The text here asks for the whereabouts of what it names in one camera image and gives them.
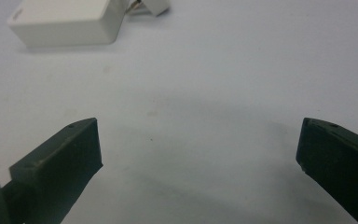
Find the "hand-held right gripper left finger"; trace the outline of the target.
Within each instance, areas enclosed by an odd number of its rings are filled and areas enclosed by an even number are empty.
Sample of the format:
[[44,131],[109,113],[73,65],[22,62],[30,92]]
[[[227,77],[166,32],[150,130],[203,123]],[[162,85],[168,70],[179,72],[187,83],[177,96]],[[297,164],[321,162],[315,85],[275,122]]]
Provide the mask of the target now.
[[102,167],[97,119],[65,126],[9,167],[12,224],[60,224]]

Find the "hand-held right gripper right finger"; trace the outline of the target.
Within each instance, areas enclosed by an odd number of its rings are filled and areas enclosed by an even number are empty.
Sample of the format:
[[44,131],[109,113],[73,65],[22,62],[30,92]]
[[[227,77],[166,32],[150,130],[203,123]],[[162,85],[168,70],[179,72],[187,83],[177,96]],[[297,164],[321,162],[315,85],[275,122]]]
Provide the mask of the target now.
[[357,133],[335,123],[305,118],[296,161],[358,222]]

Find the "white rectangular box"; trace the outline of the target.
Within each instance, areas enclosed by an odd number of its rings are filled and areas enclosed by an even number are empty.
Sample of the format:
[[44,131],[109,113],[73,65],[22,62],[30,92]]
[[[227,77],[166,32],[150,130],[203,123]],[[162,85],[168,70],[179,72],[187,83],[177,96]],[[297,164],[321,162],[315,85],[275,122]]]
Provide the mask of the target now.
[[27,48],[111,44],[129,0],[22,0],[7,20]]

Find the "small white plug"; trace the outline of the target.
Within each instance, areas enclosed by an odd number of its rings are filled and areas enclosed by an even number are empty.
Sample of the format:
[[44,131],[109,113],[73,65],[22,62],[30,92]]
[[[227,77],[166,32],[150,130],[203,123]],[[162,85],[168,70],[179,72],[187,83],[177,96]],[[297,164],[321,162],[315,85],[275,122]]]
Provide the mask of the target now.
[[157,17],[170,7],[169,0],[134,0],[125,13],[131,13],[140,6],[144,6],[153,16]]

